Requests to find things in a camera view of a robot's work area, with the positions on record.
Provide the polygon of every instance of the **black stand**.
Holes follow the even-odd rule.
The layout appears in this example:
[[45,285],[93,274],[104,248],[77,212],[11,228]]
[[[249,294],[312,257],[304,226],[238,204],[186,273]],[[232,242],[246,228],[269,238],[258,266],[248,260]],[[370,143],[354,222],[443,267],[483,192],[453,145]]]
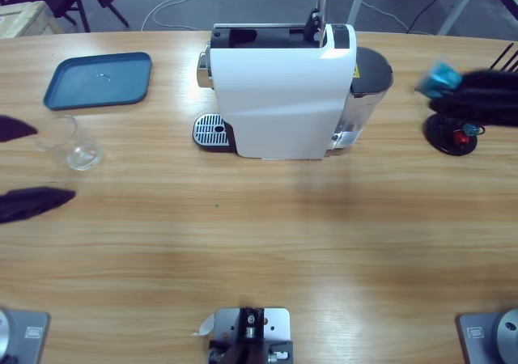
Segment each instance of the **black stand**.
[[428,142],[437,150],[448,155],[462,156],[473,152],[478,142],[476,136],[467,137],[467,142],[464,143],[456,141],[454,135],[462,130],[464,124],[464,121],[436,114],[426,119],[422,132]]

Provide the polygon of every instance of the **glass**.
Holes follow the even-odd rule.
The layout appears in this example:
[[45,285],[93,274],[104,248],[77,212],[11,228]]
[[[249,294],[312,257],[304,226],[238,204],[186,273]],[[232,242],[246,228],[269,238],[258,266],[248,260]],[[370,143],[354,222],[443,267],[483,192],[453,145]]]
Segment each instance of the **glass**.
[[39,147],[74,170],[88,170],[103,158],[97,141],[72,116],[41,122],[36,140]]

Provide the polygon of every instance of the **coffee machine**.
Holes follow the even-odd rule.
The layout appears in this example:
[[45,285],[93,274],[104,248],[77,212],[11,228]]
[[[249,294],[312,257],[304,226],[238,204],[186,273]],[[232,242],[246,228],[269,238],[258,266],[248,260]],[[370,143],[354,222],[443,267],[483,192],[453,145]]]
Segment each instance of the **coffee machine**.
[[200,116],[203,149],[262,159],[322,159],[352,146],[392,85],[374,50],[347,24],[326,23],[318,0],[304,24],[216,24],[197,82],[214,90],[218,113]]

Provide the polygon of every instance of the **floor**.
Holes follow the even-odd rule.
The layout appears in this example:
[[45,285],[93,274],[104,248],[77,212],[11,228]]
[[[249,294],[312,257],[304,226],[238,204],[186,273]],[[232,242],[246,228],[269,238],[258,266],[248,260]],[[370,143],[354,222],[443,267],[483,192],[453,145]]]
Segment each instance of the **floor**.
[[[432,0],[364,0],[356,20],[358,31],[404,32],[416,14]],[[125,29],[96,0],[83,0],[93,32],[167,31],[174,29],[211,29],[214,23],[302,23],[316,0],[115,0],[114,6],[128,19]],[[416,32],[437,33],[456,0],[439,0],[426,11],[415,26]],[[165,7],[149,15],[158,4]],[[329,22],[345,23],[352,0],[329,0]],[[76,12],[70,15],[77,18]],[[65,19],[59,23],[66,32],[80,32]],[[500,0],[471,0],[449,35],[518,40],[516,20]]]

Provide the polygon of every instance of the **metal plate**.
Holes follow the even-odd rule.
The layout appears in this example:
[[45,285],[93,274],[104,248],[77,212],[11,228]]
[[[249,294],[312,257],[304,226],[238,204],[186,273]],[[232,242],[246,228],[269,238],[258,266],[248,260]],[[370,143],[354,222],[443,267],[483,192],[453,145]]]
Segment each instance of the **metal plate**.
[[495,322],[500,313],[464,314],[457,318],[467,364],[502,364],[495,346]]
[[7,353],[18,364],[37,364],[45,346],[50,315],[40,311],[9,310],[11,343]]
[[225,124],[218,113],[207,113],[198,117],[194,123],[193,139],[197,144],[204,147],[230,146]]
[[[214,314],[215,341],[232,343],[236,340],[240,309],[225,307]],[[282,307],[265,308],[265,318],[268,320],[264,327],[266,341],[290,341],[290,312]]]

